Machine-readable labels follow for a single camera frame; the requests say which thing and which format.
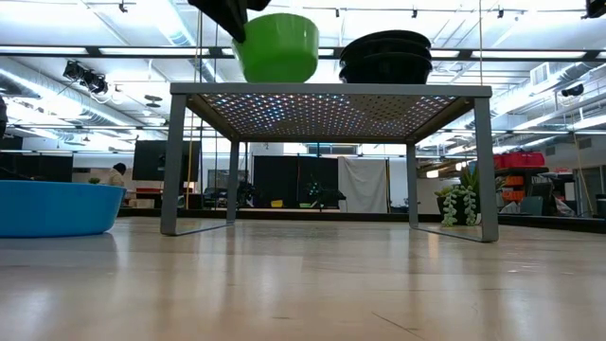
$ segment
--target chair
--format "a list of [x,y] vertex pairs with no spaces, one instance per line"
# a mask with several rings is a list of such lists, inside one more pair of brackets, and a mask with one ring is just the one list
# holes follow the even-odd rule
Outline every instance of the chair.
[[527,213],[533,216],[543,215],[543,197],[526,197],[520,204],[520,213]]

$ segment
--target floor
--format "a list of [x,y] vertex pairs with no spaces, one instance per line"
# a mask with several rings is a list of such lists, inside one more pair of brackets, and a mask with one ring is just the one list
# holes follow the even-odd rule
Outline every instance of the floor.
[[606,337],[606,235],[502,226],[481,244],[404,224],[247,221],[172,238],[158,224],[0,240],[0,340]]

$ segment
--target blue tub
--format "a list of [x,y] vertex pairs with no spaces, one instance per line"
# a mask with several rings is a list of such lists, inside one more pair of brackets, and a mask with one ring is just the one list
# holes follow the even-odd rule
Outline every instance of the blue tub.
[[126,189],[0,181],[0,238],[86,236],[114,225]]

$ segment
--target perforated tabletop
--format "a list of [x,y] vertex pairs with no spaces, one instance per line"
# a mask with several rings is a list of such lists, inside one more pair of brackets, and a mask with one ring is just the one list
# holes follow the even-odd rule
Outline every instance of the perforated tabletop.
[[240,142],[418,142],[469,112],[487,86],[174,83],[187,107]]

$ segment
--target person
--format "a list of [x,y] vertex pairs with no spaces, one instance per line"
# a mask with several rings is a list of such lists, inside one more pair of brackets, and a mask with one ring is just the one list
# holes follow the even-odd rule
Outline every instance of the person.
[[124,187],[124,173],[126,172],[126,165],[123,163],[115,164],[110,170],[110,179],[107,182],[110,186]]
[[7,117],[7,104],[0,96],[0,140],[4,137],[4,132],[7,130],[7,123],[9,117]]

